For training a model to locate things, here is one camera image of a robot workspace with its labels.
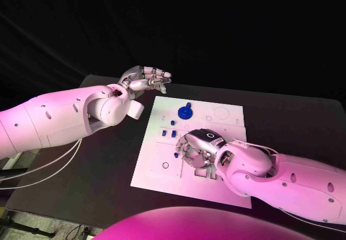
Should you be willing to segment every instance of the blue knob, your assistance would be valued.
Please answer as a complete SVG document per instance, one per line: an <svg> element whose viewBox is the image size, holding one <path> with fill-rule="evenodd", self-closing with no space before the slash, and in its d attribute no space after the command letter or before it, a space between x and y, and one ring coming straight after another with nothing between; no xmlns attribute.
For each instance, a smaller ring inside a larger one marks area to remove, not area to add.
<svg viewBox="0 0 346 240"><path fill-rule="evenodd" d="M178 116L182 119L189 119L193 116L192 103L188 102L186 106L180 107L178 110Z"/></svg>

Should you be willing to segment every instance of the black curtain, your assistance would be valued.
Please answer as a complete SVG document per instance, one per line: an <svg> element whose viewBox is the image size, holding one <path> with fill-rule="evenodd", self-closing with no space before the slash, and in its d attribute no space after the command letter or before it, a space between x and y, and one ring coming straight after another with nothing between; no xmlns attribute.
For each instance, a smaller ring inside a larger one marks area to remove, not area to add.
<svg viewBox="0 0 346 240"><path fill-rule="evenodd" d="M136 65L172 72L173 83L330 98L345 106L339 8L330 2L3 1L0 110L78 88L88 74L120 77Z"/></svg>

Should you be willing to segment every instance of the table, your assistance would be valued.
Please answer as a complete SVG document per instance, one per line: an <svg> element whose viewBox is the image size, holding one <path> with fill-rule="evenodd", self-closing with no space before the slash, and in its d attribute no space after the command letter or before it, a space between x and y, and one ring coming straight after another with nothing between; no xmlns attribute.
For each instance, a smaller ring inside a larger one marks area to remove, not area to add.
<svg viewBox="0 0 346 240"><path fill-rule="evenodd" d="M90 75L81 87L117 82L118 78ZM162 95L156 90L146 91L137 99L144 105L140 119L126 116L117 126L88 136L68 167L45 182L16 190L7 209L107 228L144 211L195 206L245 214L317 239L343 239L343 233L303 223L257 198L252 198L252 209L245 209L130 186L154 98ZM165 96L242 106L250 143L346 169L346 113L336 100L173 83ZM72 145L42 149L30 169L56 159ZM68 160L65 157L26 175L20 185L48 177Z"/></svg>

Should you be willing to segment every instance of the white board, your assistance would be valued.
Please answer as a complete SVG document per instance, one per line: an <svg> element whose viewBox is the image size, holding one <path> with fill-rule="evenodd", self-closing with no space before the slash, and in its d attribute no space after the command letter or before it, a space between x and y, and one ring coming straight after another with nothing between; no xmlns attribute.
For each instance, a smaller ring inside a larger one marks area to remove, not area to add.
<svg viewBox="0 0 346 240"><path fill-rule="evenodd" d="M179 108L190 103L192 118L179 118ZM195 170L175 157L179 138L195 129L211 129L229 142L247 141L244 107L157 96L154 99L131 186L163 193L251 208L251 198L241 197L228 189L215 175L215 168Z"/></svg>

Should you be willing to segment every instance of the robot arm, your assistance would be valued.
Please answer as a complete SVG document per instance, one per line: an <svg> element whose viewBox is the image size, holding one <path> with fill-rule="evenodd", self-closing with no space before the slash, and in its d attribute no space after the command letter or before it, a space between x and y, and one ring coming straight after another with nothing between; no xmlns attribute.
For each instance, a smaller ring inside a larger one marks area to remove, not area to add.
<svg viewBox="0 0 346 240"><path fill-rule="evenodd" d="M346 225L346 171L307 158L267 155L251 143L227 142L209 129L179 140L183 160L195 168L215 165L229 190L317 222ZM189 157L192 149L199 153Z"/></svg>
<svg viewBox="0 0 346 240"><path fill-rule="evenodd" d="M139 119L144 106L134 99L143 90L157 89L166 93L170 76L160 69L136 66L117 84L43 94L2 111L0 159L77 141L116 126L126 115Z"/></svg>

